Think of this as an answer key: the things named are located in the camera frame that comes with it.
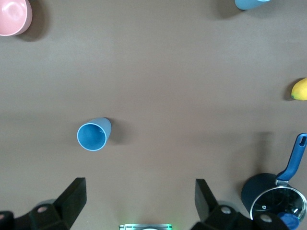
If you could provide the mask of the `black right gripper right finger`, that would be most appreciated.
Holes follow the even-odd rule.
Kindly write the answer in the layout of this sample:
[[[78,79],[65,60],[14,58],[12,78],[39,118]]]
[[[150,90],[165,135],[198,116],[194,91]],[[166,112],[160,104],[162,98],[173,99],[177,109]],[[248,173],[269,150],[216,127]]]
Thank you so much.
[[[204,179],[195,181],[195,206],[200,221],[193,230],[287,230],[285,223],[272,213],[249,219],[228,205],[219,205]]]

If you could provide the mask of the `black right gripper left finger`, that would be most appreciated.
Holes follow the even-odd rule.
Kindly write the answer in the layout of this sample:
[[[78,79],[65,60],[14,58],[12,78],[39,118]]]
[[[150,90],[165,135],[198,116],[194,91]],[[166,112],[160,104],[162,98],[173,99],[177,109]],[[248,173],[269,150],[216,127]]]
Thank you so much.
[[[14,217],[0,212],[2,230],[69,230],[86,204],[86,179],[76,178],[57,198],[40,202],[28,213]]]

